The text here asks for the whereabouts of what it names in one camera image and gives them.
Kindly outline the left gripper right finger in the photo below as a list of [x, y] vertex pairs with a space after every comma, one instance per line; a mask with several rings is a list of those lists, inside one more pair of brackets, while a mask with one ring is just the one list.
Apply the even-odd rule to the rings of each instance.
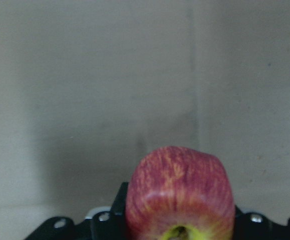
[[290, 217], [286, 224], [278, 224], [265, 215], [235, 207], [235, 240], [290, 240]]

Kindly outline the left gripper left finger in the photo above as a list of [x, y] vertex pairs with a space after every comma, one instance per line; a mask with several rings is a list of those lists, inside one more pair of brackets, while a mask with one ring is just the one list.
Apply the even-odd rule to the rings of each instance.
[[128, 183], [120, 185], [111, 206], [90, 210], [85, 219], [75, 224], [65, 216], [51, 217], [40, 224], [27, 240], [126, 240], [125, 202]]

